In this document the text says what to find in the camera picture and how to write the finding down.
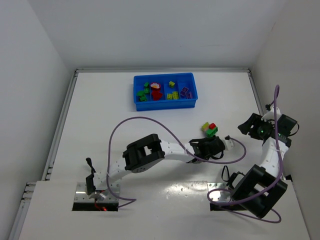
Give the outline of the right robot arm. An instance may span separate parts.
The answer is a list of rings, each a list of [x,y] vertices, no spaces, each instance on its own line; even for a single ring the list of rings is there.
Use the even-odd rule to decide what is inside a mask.
[[[298,122],[285,114],[282,114],[277,119],[279,145],[279,148],[277,148],[273,121],[273,118],[265,119],[263,116],[253,113],[247,121],[238,126],[242,134],[263,141],[262,163],[260,165],[255,164],[248,173],[243,175],[243,178],[236,186],[233,186],[233,182],[241,173],[237,172],[231,175],[227,181],[227,187],[231,190],[230,197],[233,201],[240,201],[257,194],[259,191],[256,189],[256,185],[267,188],[271,186],[278,175],[280,175],[279,155],[284,157],[291,146],[291,131]],[[262,219],[282,197],[287,187],[288,185],[286,183],[278,180],[275,186],[267,191],[267,194],[262,194],[239,205],[259,219]]]

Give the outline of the lime two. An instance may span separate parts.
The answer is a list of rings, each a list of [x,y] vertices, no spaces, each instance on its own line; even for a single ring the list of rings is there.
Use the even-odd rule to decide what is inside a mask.
[[[172,99],[173,100],[179,100],[180,99],[180,95],[177,91],[173,91],[172,92]]]

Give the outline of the purple paw lego brick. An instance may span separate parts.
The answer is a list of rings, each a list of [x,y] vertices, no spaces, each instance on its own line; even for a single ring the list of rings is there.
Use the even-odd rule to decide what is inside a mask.
[[[180,95],[181,95],[182,97],[185,97],[186,94],[188,93],[188,91],[189,91],[189,88],[187,88],[187,87],[184,86],[184,87],[181,89],[181,91],[180,91]]]

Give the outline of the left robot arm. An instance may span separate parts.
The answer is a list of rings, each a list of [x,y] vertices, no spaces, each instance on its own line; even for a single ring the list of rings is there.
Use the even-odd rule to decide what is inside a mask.
[[[220,160],[227,150],[225,140],[218,136],[192,139],[180,145],[160,140],[153,133],[130,143],[122,157],[109,166],[108,173],[97,172],[91,158],[85,160],[91,174],[86,177],[86,193],[90,199],[103,200],[106,198],[107,183],[120,180],[128,174],[143,173],[154,167],[162,160],[181,161],[186,164],[198,164],[203,160]]]

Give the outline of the green two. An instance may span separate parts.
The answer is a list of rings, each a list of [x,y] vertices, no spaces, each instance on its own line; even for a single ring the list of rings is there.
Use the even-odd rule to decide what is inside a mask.
[[[142,98],[142,97],[145,97],[146,96],[146,93],[144,90],[139,90],[137,93],[136,93],[136,96],[139,97],[139,98]]]

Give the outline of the small lego block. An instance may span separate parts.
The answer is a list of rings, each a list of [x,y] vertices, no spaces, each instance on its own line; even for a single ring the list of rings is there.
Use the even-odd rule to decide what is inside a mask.
[[[206,122],[201,126],[201,130],[207,138],[212,138],[218,132],[218,127],[215,123]]]

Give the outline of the purple butterfly lego brick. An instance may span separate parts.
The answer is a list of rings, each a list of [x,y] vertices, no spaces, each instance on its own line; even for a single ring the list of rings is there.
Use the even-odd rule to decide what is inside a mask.
[[[192,92],[188,92],[188,93],[186,94],[186,98],[187,98],[187,99],[192,99],[192,98],[193,98]]]

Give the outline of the small lime lego brick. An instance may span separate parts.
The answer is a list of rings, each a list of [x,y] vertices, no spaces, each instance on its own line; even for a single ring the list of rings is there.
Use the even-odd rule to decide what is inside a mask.
[[[166,95],[166,99],[167,99],[167,100],[173,100],[173,94],[172,94],[172,93],[168,93],[168,94]]]

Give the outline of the green lego plate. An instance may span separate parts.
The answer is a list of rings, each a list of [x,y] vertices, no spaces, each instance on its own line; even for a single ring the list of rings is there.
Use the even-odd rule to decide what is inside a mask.
[[[140,102],[147,102],[148,99],[147,99],[146,96],[141,96],[141,97],[139,98],[139,101],[140,101]]]

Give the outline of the red flower lego brick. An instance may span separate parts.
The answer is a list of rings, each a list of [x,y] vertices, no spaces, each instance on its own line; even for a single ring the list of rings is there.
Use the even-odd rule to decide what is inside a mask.
[[[158,82],[152,82],[149,84],[149,86],[152,91],[160,91],[161,90],[161,84]]]

